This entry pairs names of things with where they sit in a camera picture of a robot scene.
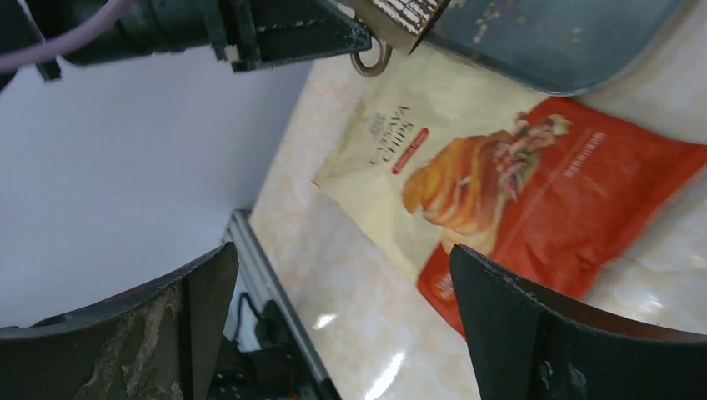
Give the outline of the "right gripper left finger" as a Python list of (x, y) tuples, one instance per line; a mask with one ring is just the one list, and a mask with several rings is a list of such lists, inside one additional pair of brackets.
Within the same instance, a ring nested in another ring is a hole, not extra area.
[(226, 242), (102, 301), (3, 327), (2, 398), (206, 398), (237, 275)]

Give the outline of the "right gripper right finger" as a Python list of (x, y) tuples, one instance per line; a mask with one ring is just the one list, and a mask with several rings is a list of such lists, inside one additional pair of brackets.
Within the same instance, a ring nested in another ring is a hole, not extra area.
[(470, 247), (449, 270), (483, 399), (703, 399), (706, 337), (606, 312)]

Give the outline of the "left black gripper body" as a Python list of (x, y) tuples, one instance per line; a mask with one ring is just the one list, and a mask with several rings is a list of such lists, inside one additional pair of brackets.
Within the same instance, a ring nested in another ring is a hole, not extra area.
[(367, 51), (372, 37), (328, 1), (134, 1), (64, 58), (89, 66), (206, 46), (239, 73)]

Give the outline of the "brown cup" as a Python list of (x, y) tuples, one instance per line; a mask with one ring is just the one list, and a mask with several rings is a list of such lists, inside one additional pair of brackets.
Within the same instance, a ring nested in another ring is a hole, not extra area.
[(379, 59), (366, 66), (361, 57), (350, 56), (354, 69), (373, 78), (387, 67), (393, 51), (411, 54), (423, 41), (449, 4), (448, 0), (353, 0), (354, 19), (365, 25), (379, 45)]

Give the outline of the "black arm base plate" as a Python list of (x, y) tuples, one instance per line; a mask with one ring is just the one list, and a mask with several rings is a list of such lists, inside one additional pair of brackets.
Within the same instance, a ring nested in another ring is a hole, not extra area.
[[(330, 378), (319, 379), (274, 300), (261, 310), (246, 292), (238, 296), (233, 336), (223, 336), (208, 399), (339, 399)], [(255, 318), (258, 348), (243, 350), (243, 308)]]

